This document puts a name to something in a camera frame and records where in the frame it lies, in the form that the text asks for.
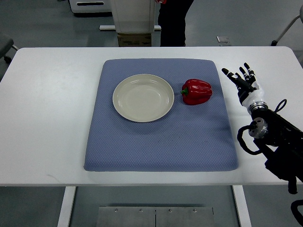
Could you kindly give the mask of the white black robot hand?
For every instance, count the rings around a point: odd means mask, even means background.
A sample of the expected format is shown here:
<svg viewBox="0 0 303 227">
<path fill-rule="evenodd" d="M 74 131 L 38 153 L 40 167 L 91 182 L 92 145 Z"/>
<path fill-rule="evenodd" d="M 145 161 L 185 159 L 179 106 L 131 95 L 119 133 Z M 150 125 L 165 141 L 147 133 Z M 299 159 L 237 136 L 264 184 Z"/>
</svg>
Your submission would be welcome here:
<svg viewBox="0 0 303 227">
<path fill-rule="evenodd" d="M 268 109 L 264 99 L 264 90 L 258 83 L 254 70 L 247 63 L 244 63 L 244 67 L 239 68 L 243 76 L 234 74 L 226 68 L 222 68 L 222 72 L 235 84 L 239 102 L 249 114 L 257 109 Z"/>
</svg>

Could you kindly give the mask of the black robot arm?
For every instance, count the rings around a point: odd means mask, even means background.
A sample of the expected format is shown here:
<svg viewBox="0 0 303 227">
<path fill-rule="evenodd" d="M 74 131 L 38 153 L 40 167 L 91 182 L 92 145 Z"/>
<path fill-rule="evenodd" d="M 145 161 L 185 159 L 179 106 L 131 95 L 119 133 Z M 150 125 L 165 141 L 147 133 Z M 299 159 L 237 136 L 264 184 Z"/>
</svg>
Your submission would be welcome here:
<svg viewBox="0 0 303 227">
<path fill-rule="evenodd" d="M 263 154 L 266 169 L 288 182 L 290 194 L 297 194 L 297 179 L 303 180 L 303 132 L 277 114 L 286 103 L 282 100 L 273 111 L 263 101 L 251 104 L 248 112 L 252 122 L 238 130 L 237 140 L 247 153 Z M 242 138 L 245 130 L 254 138 L 257 151 L 247 147 Z"/>
</svg>

